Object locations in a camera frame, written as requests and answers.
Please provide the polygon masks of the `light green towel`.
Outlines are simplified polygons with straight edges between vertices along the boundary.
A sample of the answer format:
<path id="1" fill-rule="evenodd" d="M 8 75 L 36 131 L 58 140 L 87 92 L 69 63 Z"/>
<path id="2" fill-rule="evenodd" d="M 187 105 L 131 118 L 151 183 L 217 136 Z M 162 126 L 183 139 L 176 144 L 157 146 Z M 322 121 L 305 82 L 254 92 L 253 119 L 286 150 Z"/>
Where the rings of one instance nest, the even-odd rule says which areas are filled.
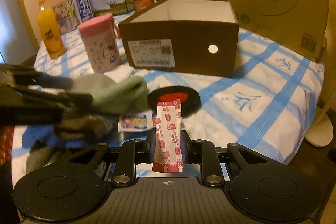
<path id="1" fill-rule="evenodd" d="M 119 83 L 102 74 L 80 76 L 73 81 L 71 93 L 89 93 L 95 110 L 110 114 L 129 114 L 145 111 L 147 83 L 141 76 L 130 76 Z"/>

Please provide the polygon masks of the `black red round pad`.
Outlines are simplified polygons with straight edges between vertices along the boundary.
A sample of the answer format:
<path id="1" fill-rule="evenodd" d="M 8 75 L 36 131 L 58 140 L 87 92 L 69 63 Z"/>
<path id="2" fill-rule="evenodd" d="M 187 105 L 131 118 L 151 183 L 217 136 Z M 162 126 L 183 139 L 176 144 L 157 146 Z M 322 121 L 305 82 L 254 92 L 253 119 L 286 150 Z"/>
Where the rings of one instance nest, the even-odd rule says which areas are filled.
<path id="1" fill-rule="evenodd" d="M 147 102 L 153 113 L 157 112 L 158 102 L 170 102 L 180 99 L 182 103 L 182 117 L 186 118 L 201 108 L 199 93 L 186 86 L 168 86 L 152 91 Z"/>

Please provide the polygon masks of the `blue fluffy towel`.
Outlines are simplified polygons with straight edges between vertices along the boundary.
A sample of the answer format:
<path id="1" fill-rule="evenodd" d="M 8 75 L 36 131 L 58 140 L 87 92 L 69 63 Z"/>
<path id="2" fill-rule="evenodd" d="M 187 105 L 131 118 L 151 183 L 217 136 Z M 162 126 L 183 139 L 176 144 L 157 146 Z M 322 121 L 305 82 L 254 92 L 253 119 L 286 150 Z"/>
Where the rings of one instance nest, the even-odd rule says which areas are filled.
<path id="1" fill-rule="evenodd" d="M 109 147 L 117 147 L 120 141 L 114 139 L 112 134 L 105 135 L 95 140 L 63 140 L 53 133 L 53 127 L 47 126 L 27 126 L 22 136 L 22 147 L 31 148 L 37 141 L 45 143 L 47 146 L 80 148 L 106 142 Z"/>

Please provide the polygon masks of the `red checked cloth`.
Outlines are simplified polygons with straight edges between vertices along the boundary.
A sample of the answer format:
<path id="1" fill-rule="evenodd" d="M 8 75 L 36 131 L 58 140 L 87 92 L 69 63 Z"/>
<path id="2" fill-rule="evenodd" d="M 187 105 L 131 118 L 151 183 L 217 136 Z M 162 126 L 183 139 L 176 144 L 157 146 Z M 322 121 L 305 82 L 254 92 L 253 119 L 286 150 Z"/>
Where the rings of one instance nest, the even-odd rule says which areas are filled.
<path id="1" fill-rule="evenodd" d="M 0 166 L 11 159 L 14 129 L 14 126 L 1 126 L 0 128 Z"/>

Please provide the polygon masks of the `white cloth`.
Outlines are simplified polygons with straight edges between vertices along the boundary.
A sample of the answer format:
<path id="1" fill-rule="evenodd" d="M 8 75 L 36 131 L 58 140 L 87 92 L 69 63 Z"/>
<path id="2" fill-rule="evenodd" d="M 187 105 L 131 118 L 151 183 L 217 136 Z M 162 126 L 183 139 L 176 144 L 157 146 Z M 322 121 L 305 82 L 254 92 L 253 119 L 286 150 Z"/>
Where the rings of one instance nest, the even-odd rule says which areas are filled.
<path id="1" fill-rule="evenodd" d="M 119 83 L 134 73 L 134 67 L 127 64 L 117 66 L 115 69 L 109 72 L 105 72 L 104 75 L 112 79 L 114 82 Z"/>

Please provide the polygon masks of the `blue checked bed sheet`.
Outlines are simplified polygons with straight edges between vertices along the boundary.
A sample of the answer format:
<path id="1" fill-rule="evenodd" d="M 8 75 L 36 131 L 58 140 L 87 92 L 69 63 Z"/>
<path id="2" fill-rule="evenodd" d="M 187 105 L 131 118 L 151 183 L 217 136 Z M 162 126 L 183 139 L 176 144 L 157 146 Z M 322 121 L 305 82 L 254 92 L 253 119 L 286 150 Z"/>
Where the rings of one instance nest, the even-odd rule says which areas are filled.
<path id="1" fill-rule="evenodd" d="M 65 55 L 51 60 L 42 43 L 34 68 L 71 78 L 92 74 L 79 32 L 68 32 L 62 39 Z M 233 78 L 147 70 L 135 70 L 133 75 L 143 77 L 150 92 L 176 85 L 199 93 L 201 109 L 182 119 L 191 139 L 206 139 L 218 147 L 237 142 L 288 164 L 314 119 L 324 66 L 240 28 Z M 26 174 L 26 128 L 14 130 L 13 186 Z"/>

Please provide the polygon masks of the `pink hello kitty canister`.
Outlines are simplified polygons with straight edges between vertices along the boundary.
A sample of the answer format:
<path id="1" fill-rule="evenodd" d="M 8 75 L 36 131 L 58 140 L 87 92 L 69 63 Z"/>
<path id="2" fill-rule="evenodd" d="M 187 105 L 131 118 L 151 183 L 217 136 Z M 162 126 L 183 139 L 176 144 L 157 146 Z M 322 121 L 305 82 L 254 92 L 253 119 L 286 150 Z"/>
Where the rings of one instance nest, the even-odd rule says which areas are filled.
<path id="1" fill-rule="evenodd" d="M 79 24 L 77 30 L 95 73 L 112 71 L 121 64 L 116 42 L 121 35 L 111 13 L 89 19 Z"/>

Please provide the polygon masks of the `cow picture milk box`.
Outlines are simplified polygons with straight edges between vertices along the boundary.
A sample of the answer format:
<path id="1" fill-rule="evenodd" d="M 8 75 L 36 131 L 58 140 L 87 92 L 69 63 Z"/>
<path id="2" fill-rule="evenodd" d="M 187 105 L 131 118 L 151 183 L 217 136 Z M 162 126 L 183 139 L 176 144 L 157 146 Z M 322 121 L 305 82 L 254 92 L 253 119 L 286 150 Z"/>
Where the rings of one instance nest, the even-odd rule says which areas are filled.
<path id="1" fill-rule="evenodd" d="M 112 15 L 127 14 L 125 0 L 89 0 L 94 17 L 111 13 Z"/>

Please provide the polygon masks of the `blue white leaflet packet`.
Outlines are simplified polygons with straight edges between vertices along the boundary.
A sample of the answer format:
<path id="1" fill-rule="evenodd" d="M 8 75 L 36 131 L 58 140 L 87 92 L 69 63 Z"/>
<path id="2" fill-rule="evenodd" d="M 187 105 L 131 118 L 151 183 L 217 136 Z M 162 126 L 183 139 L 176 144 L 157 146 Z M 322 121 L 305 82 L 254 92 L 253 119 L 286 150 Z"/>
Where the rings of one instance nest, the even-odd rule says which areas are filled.
<path id="1" fill-rule="evenodd" d="M 156 115 L 151 111 L 139 114 L 121 115 L 118 132 L 144 132 L 155 127 Z"/>

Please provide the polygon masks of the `brown open shoe box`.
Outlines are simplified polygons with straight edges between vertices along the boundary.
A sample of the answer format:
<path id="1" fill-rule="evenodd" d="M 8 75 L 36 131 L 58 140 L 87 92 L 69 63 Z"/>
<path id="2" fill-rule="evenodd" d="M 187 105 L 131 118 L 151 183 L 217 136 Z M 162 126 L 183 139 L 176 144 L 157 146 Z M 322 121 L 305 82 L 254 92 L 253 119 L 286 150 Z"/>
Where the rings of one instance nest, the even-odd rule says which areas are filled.
<path id="1" fill-rule="evenodd" d="M 228 0 L 162 0 L 118 28 L 129 65 L 232 77 L 239 24 Z"/>

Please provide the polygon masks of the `brown striped sock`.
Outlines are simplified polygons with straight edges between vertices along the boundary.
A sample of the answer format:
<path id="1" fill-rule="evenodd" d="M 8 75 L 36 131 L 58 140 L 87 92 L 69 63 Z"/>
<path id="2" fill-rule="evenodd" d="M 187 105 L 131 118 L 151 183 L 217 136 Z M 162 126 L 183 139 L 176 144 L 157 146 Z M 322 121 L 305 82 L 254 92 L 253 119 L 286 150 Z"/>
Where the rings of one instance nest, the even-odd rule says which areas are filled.
<path id="1" fill-rule="evenodd" d="M 112 132 L 114 120 L 95 112 L 70 111 L 53 127 L 64 140 L 97 140 Z"/>

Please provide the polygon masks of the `grey microfibre cloth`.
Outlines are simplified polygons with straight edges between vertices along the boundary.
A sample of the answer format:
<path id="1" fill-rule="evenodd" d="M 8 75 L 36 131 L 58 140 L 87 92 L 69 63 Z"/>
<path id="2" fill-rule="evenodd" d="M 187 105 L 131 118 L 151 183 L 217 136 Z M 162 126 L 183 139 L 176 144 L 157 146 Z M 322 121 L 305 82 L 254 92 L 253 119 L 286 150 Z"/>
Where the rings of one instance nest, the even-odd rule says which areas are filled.
<path id="1" fill-rule="evenodd" d="M 34 146 L 26 161 L 26 173 L 31 173 L 49 164 L 67 159 L 71 155 L 69 149 L 55 146 Z"/>

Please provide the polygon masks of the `blue milk carton box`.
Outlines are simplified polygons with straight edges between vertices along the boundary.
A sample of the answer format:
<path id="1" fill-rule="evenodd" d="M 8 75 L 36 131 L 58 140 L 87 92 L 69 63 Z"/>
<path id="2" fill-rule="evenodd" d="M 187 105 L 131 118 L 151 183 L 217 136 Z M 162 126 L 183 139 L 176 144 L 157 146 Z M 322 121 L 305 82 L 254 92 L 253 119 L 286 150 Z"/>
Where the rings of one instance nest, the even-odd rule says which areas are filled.
<path id="1" fill-rule="evenodd" d="M 79 24 L 92 19 L 89 0 L 66 0 L 53 7 L 62 35 L 76 29 Z"/>

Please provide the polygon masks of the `orange juice bottle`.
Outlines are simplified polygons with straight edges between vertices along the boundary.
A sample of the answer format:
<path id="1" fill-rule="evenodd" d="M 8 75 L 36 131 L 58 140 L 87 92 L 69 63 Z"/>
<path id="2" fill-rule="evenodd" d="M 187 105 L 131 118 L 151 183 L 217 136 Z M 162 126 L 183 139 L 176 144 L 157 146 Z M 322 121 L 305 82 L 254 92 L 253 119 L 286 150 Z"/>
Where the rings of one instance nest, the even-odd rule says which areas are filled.
<path id="1" fill-rule="evenodd" d="M 62 41 L 62 33 L 54 10 L 46 5 L 45 0 L 39 1 L 37 24 L 50 59 L 57 59 L 66 52 Z"/>

